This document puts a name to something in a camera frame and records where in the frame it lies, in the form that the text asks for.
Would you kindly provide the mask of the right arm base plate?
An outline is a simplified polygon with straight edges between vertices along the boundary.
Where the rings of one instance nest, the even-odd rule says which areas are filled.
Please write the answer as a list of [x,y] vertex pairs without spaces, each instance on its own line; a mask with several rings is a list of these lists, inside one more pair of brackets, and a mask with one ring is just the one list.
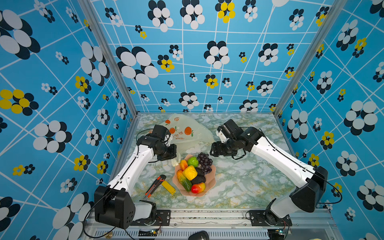
[[246,219],[251,221],[253,227],[291,227],[292,221],[289,215],[280,219],[273,213],[264,210],[250,210],[246,213]]

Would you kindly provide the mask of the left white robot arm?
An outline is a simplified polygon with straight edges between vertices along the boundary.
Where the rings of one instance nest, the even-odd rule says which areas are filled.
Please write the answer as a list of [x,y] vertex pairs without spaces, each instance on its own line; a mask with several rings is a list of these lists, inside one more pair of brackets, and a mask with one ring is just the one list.
[[94,193],[95,220],[112,227],[127,229],[133,222],[152,224],[157,206],[148,198],[133,202],[132,193],[139,176],[153,157],[158,161],[174,159],[177,146],[171,144],[172,134],[161,125],[137,139],[135,150],[120,172]]

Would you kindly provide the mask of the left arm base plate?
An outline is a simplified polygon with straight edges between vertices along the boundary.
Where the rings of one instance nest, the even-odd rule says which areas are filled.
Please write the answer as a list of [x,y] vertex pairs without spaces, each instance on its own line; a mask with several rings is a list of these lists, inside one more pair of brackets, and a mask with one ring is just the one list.
[[169,226],[171,210],[157,210],[153,219],[140,219],[131,223],[131,226]]

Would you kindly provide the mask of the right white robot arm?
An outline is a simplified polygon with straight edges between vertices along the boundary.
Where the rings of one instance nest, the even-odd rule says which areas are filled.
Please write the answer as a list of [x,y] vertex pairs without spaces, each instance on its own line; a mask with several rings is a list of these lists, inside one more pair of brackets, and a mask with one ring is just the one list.
[[326,191],[328,171],[308,165],[270,141],[259,129],[241,128],[232,119],[219,126],[216,135],[220,141],[212,144],[211,156],[234,158],[239,150],[259,156],[281,171],[294,184],[295,189],[279,199],[273,199],[265,209],[266,222],[275,226],[286,216],[299,210],[315,211]]

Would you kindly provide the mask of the translucent printed plastic bag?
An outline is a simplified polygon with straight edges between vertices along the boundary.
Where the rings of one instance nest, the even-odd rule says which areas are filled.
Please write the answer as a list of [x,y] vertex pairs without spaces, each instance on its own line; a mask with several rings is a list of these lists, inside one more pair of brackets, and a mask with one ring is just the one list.
[[177,155],[171,160],[173,167],[180,163],[184,154],[191,152],[190,149],[197,150],[197,146],[214,142],[212,132],[188,115],[172,114],[161,125],[170,131],[170,142],[177,147]]

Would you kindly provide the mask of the dark purple grape bunch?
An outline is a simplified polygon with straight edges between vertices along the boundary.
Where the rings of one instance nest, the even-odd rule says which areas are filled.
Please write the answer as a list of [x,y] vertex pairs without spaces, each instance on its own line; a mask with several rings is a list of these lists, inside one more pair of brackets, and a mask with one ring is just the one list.
[[197,156],[199,165],[198,168],[203,171],[204,174],[209,174],[212,171],[213,160],[209,154],[200,153]]

